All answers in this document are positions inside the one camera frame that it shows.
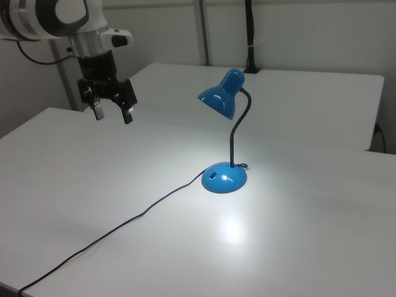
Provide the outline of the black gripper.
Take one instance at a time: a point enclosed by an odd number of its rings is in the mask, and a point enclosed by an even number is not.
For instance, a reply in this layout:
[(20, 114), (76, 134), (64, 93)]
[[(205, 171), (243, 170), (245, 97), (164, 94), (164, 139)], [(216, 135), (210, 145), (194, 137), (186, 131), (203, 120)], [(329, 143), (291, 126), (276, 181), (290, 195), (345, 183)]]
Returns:
[(119, 81), (112, 51), (91, 57), (79, 57), (79, 66), (83, 77), (77, 81), (83, 103), (89, 105), (97, 121), (103, 119), (104, 113), (100, 98), (112, 99), (121, 109), (125, 124), (133, 121), (132, 110), (137, 104), (137, 97), (131, 81)]

